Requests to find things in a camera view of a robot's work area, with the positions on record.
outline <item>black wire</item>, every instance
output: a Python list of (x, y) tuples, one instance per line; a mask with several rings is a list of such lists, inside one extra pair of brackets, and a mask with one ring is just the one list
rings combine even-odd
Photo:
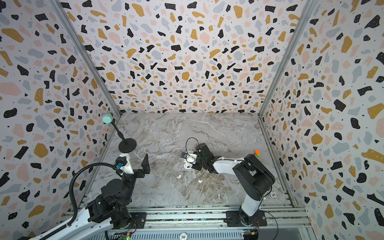
[(270, 213), (270, 212), (267, 212), (269, 215), (271, 215), (273, 217), (273, 219), (275, 220), (276, 222), (276, 226), (277, 226), (277, 232), (276, 232), (276, 236), (272, 239), (272, 240), (275, 240), (277, 235), (279, 234), (279, 225), (277, 224), (277, 221), (276, 221), (276, 218)]
[(188, 138), (187, 140), (186, 140), (186, 142), (185, 142), (185, 152), (188, 154), (188, 156), (190, 156), (190, 157), (192, 157), (191, 155), (189, 155), (189, 153), (188, 153), (188, 150), (187, 150), (187, 142), (188, 142), (188, 140), (190, 140), (191, 138), (193, 138), (194, 140), (196, 140), (197, 141), (197, 144), (199, 145), (199, 149), (200, 149), (200, 143), (199, 143), (199, 141), (196, 139), (196, 138), (194, 138), (194, 137), (190, 137), (190, 138)]

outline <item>pink speckle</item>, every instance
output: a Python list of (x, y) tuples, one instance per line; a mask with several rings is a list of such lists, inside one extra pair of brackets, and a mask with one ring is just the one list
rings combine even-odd
[(24, 182), (29, 180), (29, 174), (28, 174), (28, 165), (26, 163), (22, 163), (17, 170), (16, 176), (19, 179), (24, 180)]
[(17, 96), (21, 93), (15, 83), (0, 83), (0, 92), (4, 95)]
[(18, 137), (24, 137), (24, 130), (23, 125), (21, 124), (15, 124), (15, 126), (12, 129), (13, 134), (15, 134)]
[(6, 160), (11, 160), (12, 157), (13, 157), (13, 150), (12, 149), (7, 149), (7, 153), (5, 155), (5, 159)]
[(15, 164), (8, 164), (8, 163), (6, 163), (6, 164), (4, 164), (4, 167), (7, 170), (14, 170), (16, 168), (16, 165)]
[(200, 39), (204, 44), (209, 43), (209, 35), (207, 33), (200, 34)]
[(121, 42), (120, 42), (120, 36), (119, 36), (118, 34), (114, 33), (114, 32), (110, 32), (110, 33), (108, 34), (108, 37), (109, 37), (112, 41), (114, 41), (115, 43), (117, 43), (117, 44), (120, 44), (120, 43), (121, 43)]

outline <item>robotic arm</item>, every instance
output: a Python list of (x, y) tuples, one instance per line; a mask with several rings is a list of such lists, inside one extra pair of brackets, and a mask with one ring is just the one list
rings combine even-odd
[(237, 159), (214, 156), (205, 143), (197, 145), (195, 149), (181, 154), (181, 158), (186, 161), (184, 167), (196, 170), (204, 168), (215, 174), (236, 175), (247, 195), (238, 215), (226, 221), (228, 224), (241, 222), (243, 225), (252, 225), (256, 221), (263, 197), (275, 182), (272, 173), (252, 154)]

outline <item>small white object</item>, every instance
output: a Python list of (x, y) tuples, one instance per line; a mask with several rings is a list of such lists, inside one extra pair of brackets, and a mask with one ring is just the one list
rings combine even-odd
[(185, 232), (182, 232), (179, 237), (180, 240), (187, 240), (188, 239), (188, 234)]
[(272, 191), (270, 194), (269, 194), (273, 199), (277, 198), (277, 193)]

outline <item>black cable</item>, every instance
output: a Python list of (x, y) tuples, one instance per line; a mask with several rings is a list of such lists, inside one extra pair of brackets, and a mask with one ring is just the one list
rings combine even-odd
[(277, 224), (277, 221), (276, 221), (276, 218), (270, 213), (270, 212), (267, 212), (269, 215), (271, 215), (273, 217), (273, 219), (275, 220), (276, 222), (276, 226), (277, 226), (277, 232), (276, 232), (276, 236), (272, 239), (272, 240), (275, 240), (277, 235), (279, 234), (279, 225)]
[(78, 207), (77, 207), (77, 203), (76, 203), (76, 199), (74, 198), (74, 194), (73, 194), (73, 185), (77, 179), (77, 177), (82, 173), (84, 172), (85, 170), (87, 170), (88, 168), (91, 168), (91, 167), (94, 167), (94, 166), (107, 166), (107, 167), (111, 167), (113, 170), (118, 170), (120, 173), (123, 174), (123, 176), (125, 176), (126, 178), (129, 179), (129, 176), (124, 173), (121, 169), (113, 166), (112, 164), (109, 164), (109, 163), (106, 163), (106, 162), (96, 162), (96, 163), (91, 163), (85, 167), (83, 167), (82, 169), (80, 169), (72, 178), (71, 180), (71, 183), (70, 183), (70, 190), (69, 190), (69, 194), (70, 194), (70, 199), (71, 199), (71, 204), (73, 206), (73, 216), (71, 218), (71, 220), (64, 226), (61, 226), (60, 228), (56, 229), (55, 231), (49, 233), (48, 235), (44, 236), (43, 238), (41, 238), (40, 240), (45, 240), (51, 236), (53, 236), (54, 234), (60, 232), (61, 230), (63, 230), (64, 228), (66, 228), (67, 226), (71, 226), (71, 224), (76, 220), (76, 217), (77, 217), (77, 214), (78, 214)]
[(188, 140), (190, 140), (191, 138), (193, 138), (194, 140), (196, 140), (197, 141), (197, 144), (199, 145), (199, 149), (200, 149), (200, 143), (199, 143), (199, 141), (196, 139), (196, 138), (194, 138), (194, 137), (190, 137), (190, 138), (188, 138), (187, 140), (186, 140), (186, 142), (185, 142), (185, 152), (188, 154), (188, 156), (190, 156), (190, 157), (192, 157), (191, 155), (189, 155), (189, 153), (188, 153), (188, 150), (187, 150), (187, 142), (188, 142)]

